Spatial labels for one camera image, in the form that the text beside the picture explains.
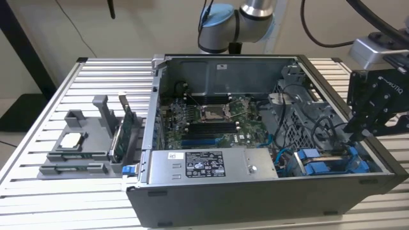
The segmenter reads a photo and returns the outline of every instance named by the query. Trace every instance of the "slotted aluminum surface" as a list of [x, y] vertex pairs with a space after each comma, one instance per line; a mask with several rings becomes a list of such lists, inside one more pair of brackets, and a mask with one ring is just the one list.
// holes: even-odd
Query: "slotted aluminum surface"
[[[329, 58], [313, 58], [310, 61], [336, 91], [346, 98], [349, 69]], [[116, 95], [117, 92], [127, 92], [132, 109], [140, 116], [145, 116], [151, 80], [148, 59], [89, 59], [85, 64], [75, 65], [0, 172], [0, 230], [145, 229], [140, 226], [127, 195], [121, 192], [121, 179], [40, 181], [36, 176], [47, 151], [52, 149], [65, 126], [65, 112], [69, 109], [83, 109], [85, 116], [99, 116], [91, 104], [92, 98], [96, 94], [108, 94], [109, 108], [121, 116], [124, 114]], [[380, 139], [409, 170], [409, 134]], [[385, 195], [366, 198], [342, 216], [191, 228], [409, 229], [409, 183], [405, 181]]]

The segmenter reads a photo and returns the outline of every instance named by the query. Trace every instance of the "floor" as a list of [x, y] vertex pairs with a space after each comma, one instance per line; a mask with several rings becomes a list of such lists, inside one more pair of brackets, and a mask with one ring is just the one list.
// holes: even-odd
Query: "floor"
[[[5, 113], [11, 105], [15, 103], [15, 101], [16, 99], [0, 99], [0, 117], [3, 116], [3, 114]], [[13, 145], [19, 145], [24, 136], [25, 136], [25, 133], [0, 132], [0, 140]], [[13, 151], [15, 151], [15, 147], [0, 143], [0, 169], [3, 168]]]

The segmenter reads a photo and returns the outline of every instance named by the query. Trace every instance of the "power cord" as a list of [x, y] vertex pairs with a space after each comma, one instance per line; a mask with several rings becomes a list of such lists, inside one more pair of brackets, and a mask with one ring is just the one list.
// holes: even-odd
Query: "power cord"
[[65, 13], [65, 10], [63, 9], [63, 6], [60, 5], [59, 0], [55, 0], [55, 1], [56, 1], [57, 5], [59, 5], [59, 7], [60, 7], [60, 9], [61, 9], [61, 11], [63, 11], [63, 13], [64, 13], [64, 15], [67, 16], [67, 19], [69, 20], [69, 22], [71, 22], [72, 26], [73, 26], [73, 27], [75, 27], [75, 29], [76, 29], [77, 34], [79, 34], [79, 37], [80, 37], [80, 39], [81, 39], [83, 43], [84, 43], [84, 44], [85, 44], [85, 46], [88, 47], [88, 49], [89, 49], [89, 51], [92, 52], [92, 54], [95, 55], [95, 57], [97, 57], [97, 56], [96, 56], [96, 54], [95, 54], [95, 51], [91, 49], [89, 45], [88, 45], [88, 44], [87, 44], [87, 42], [84, 41], [83, 35], [81, 35], [81, 33], [79, 32], [79, 29], [77, 29], [77, 27], [76, 27], [75, 23], [72, 22], [72, 20], [71, 20], [71, 18], [69, 18], [69, 16], [68, 16], [68, 14]]
[[4, 141], [1, 141], [1, 140], [0, 140], [0, 143], [3, 143], [4, 145], [9, 145], [9, 146], [17, 148], [17, 145], [13, 145], [13, 144], [11, 144], [11, 143], [7, 143], [7, 142], [4, 142]]
[[302, 24], [302, 29], [309, 37], [309, 39], [321, 47], [325, 48], [337, 48], [337, 47], [342, 47], [342, 46], [349, 46], [353, 44], [353, 41], [349, 42], [344, 42], [344, 43], [338, 43], [338, 44], [324, 44], [321, 42], [318, 42], [318, 40], [313, 37], [312, 33], [309, 32], [309, 29], [306, 27], [306, 23], [305, 23], [305, 15], [304, 15], [304, 11], [305, 11], [305, 0], [301, 0], [301, 8], [300, 8], [300, 17], [301, 17], [301, 24]]

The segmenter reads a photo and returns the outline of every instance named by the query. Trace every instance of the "blue cable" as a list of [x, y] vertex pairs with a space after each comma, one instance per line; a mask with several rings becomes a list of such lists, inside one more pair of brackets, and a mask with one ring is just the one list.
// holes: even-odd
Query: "blue cable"
[[284, 149], [280, 150], [280, 152], [278, 152], [278, 154], [277, 154], [277, 157], [276, 157], [276, 160], [274, 160], [274, 164], [278, 164], [280, 157], [281, 157], [281, 155], [282, 155], [282, 153], [284, 153], [285, 151], [290, 151], [290, 149], [284, 148]]
[[257, 148], [261, 148], [263, 146], [268, 146], [268, 145], [270, 145], [272, 143], [273, 143], [273, 135], [269, 134], [269, 135], [268, 135], [268, 142], [264, 143], [264, 144], [257, 145]]

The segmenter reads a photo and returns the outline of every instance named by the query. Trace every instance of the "green circuit board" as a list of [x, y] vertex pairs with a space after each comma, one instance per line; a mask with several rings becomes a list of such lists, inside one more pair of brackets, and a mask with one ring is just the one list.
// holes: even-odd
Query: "green circuit board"
[[[235, 96], [228, 104], [197, 106], [185, 105], [176, 99], [161, 106], [165, 130], [165, 149], [212, 149], [245, 146], [256, 148], [268, 141], [268, 132], [256, 109], [256, 102], [249, 97]], [[235, 122], [236, 133], [217, 133], [216, 145], [183, 146], [183, 136], [187, 134], [189, 124], [195, 123]]]

